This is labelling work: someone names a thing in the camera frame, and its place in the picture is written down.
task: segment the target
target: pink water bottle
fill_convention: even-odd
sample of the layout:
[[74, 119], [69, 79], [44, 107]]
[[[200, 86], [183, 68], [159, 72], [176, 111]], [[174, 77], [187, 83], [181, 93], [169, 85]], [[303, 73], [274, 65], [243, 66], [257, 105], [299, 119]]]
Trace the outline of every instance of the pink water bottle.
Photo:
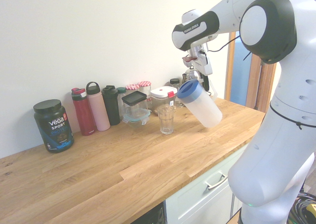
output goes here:
[[96, 82], [90, 82], [87, 84], [86, 90], [97, 129], [99, 131], [109, 129], [110, 122], [99, 85]]
[[94, 133], [95, 125], [93, 116], [89, 107], [87, 99], [87, 93], [84, 88], [73, 88], [71, 89], [71, 97], [73, 99], [76, 115], [80, 127], [81, 134], [88, 136]]

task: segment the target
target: protein powder tub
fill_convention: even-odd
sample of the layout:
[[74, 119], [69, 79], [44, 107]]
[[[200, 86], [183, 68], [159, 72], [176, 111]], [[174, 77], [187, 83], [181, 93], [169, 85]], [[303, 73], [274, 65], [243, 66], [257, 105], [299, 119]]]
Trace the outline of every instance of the protein powder tub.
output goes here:
[[74, 144], [66, 110], [59, 100], [47, 100], [33, 106], [34, 118], [47, 151], [58, 153]]

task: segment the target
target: drawer handle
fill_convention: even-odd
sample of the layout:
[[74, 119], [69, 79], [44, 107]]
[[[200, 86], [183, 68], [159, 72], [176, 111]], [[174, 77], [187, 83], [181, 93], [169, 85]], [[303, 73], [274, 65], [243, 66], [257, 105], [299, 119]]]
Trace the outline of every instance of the drawer handle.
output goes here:
[[213, 185], [213, 186], [210, 185], [208, 182], [205, 182], [205, 183], [207, 184], [207, 189], [208, 189], [208, 190], [212, 190], [212, 189], [214, 189], [214, 188], [220, 186], [225, 180], [227, 180], [228, 176], [222, 174], [221, 178], [223, 178], [223, 179], [221, 179], [218, 183], [216, 183], [216, 184]]

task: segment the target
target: vega sport label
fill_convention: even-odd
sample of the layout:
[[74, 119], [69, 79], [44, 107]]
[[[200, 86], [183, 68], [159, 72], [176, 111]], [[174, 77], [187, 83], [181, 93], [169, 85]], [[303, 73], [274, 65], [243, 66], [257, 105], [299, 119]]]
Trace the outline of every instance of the vega sport label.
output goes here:
[[62, 117], [39, 121], [39, 131], [49, 150], [58, 150], [70, 146], [73, 134], [66, 113]]
[[55, 130], [55, 129], [59, 129], [59, 128], [65, 126], [65, 120], [67, 120], [66, 113], [63, 114], [63, 117], [54, 119], [54, 120], [52, 120], [51, 122], [48, 122], [48, 123], [50, 124], [51, 129]]

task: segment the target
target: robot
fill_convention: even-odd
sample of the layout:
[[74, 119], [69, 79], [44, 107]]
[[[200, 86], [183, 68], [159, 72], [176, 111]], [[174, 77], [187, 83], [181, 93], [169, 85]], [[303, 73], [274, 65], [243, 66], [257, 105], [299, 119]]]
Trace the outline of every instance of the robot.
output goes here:
[[243, 224], [286, 224], [316, 149], [316, 0], [222, 0], [185, 13], [172, 33], [185, 64], [212, 73], [206, 42], [240, 32], [244, 46], [282, 73], [270, 108], [228, 180]]

